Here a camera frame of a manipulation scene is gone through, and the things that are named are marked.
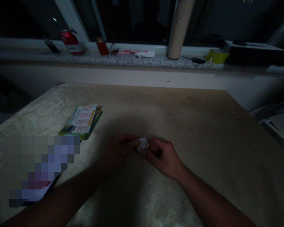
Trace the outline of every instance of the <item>hand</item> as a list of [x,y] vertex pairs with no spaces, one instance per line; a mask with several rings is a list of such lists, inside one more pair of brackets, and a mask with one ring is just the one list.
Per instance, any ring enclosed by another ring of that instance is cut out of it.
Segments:
[[185,167],[170,141],[153,138],[149,148],[142,150],[141,154],[163,175],[177,180]]
[[117,167],[121,164],[123,157],[132,149],[139,145],[138,136],[125,134],[112,137],[108,143],[108,147],[100,163]]

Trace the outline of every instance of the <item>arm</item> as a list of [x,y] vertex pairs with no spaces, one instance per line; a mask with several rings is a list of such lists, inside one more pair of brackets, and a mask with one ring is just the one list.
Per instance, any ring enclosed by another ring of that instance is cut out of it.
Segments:
[[191,172],[181,162],[170,141],[153,138],[149,144],[149,150],[143,150],[141,154],[162,174],[178,182],[204,226],[255,226],[234,205]]
[[138,137],[113,137],[104,156],[93,166],[61,184],[41,201],[10,218],[2,226],[65,226],[92,193],[139,145]]

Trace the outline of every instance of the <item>beige tube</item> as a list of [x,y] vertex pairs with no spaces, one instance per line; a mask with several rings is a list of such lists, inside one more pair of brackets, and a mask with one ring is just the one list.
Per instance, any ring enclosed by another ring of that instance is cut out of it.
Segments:
[[171,35],[171,42],[167,55],[168,58],[179,59],[180,57],[194,3],[194,0],[178,1],[173,33]]

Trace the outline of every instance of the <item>white wall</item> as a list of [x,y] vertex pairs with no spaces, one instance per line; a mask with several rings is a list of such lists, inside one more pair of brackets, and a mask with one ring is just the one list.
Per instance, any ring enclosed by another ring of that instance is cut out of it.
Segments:
[[284,76],[193,70],[0,65],[0,74],[37,98],[62,82],[226,90],[247,111],[284,87]]

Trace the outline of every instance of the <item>lottery ticket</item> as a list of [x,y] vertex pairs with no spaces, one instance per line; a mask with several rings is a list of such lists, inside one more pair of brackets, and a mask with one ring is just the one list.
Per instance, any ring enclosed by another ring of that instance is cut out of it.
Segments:
[[140,144],[137,146],[137,151],[140,152],[143,149],[146,149],[149,147],[148,142],[145,138],[138,139],[140,141]]

